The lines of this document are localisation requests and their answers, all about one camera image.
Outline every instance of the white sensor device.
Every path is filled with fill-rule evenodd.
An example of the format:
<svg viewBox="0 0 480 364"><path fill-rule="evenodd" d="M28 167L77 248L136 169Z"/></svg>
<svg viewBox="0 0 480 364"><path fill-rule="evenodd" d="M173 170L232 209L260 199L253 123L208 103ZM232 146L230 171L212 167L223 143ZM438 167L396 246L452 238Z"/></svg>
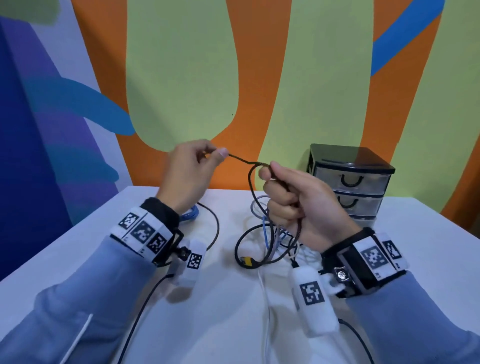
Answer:
<svg viewBox="0 0 480 364"><path fill-rule="evenodd" d="M331 286L331 274L320 276L310 266L293 268L288 274L293 301L305 335L309 338L338 331L338 318L333 310L329 295L336 294L345 286Z"/></svg>
<svg viewBox="0 0 480 364"><path fill-rule="evenodd" d="M174 274L173 278L170 280L173 285L192 288L198 280L200 268L204 262L207 248L206 245L198 239L189 240L183 238L179 243L178 248L183 246L190 249L192 252L186 261L174 257L170 263L170 268L168 269L167 274Z"/></svg>

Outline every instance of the light blue sleeve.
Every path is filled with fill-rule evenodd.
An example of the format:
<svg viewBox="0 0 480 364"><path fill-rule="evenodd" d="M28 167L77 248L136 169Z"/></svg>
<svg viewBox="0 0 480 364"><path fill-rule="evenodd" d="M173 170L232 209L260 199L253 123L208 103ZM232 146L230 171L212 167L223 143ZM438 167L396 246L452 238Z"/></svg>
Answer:
<svg viewBox="0 0 480 364"><path fill-rule="evenodd" d="M0 363L105 364L155 266L106 237L66 281L40 292L0 342Z"/></svg>
<svg viewBox="0 0 480 364"><path fill-rule="evenodd" d="M480 363L479 336L455 326L410 272L347 304L382 364Z"/></svg>

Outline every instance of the drawer handle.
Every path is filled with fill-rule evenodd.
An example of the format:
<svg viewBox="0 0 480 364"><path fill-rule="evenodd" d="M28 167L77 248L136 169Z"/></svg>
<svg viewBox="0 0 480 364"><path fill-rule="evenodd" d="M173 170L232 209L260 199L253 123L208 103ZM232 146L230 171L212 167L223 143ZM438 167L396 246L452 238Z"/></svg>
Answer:
<svg viewBox="0 0 480 364"><path fill-rule="evenodd" d="M353 200L353 202L352 202L350 205L344 205L343 203L340 202L340 196L337 196L337 199L338 199L338 203L339 203L340 206L342 206L343 208L352 208L352 207L354 207L354 206L357 204L357 202L359 201L359 199L356 198L355 200Z"/></svg>
<svg viewBox="0 0 480 364"><path fill-rule="evenodd" d="M346 183L345 182L345 174L342 174L342 178L340 179L340 182L342 182L342 184L346 187L357 187L362 181L363 181L363 176L360 176L359 180L356 181L355 183L353 183L353 184Z"/></svg>

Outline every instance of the hand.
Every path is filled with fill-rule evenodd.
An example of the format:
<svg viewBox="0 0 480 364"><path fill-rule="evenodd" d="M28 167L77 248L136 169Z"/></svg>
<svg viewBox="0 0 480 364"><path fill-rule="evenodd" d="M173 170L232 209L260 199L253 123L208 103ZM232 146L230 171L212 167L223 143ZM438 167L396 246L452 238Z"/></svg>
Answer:
<svg viewBox="0 0 480 364"><path fill-rule="evenodd" d="M202 198L215 168L227 156L225 148L217 149L205 139L178 144L168 156L156 197L179 215L184 214Z"/></svg>
<svg viewBox="0 0 480 364"><path fill-rule="evenodd" d="M295 235L297 219L303 218L299 240L320 253L359 232L361 228L340 206L332 189L311 174L270 164L276 177L288 184L290 192L277 181L267 167L259 176L266 181L264 191L270 196L269 217Z"/></svg>

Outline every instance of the transparent drawer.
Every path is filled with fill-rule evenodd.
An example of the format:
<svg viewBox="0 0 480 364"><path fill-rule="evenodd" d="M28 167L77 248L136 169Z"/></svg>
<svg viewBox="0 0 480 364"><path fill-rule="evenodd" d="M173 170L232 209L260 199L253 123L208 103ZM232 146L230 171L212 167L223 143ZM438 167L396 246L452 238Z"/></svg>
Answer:
<svg viewBox="0 0 480 364"><path fill-rule="evenodd" d="M335 193L335 195L340 205L349 215L358 216L376 216L383 198L382 196L364 197L339 193Z"/></svg>
<svg viewBox="0 0 480 364"><path fill-rule="evenodd" d="M352 217L352 220L355 221L355 223L363 229L363 228L373 228L373 226L375 225L375 221L377 221L377 218L353 218Z"/></svg>
<svg viewBox="0 0 480 364"><path fill-rule="evenodd" d="M315 177L332 190L356 194L385 194L391 174L353 173L317 167Z"/></svg>

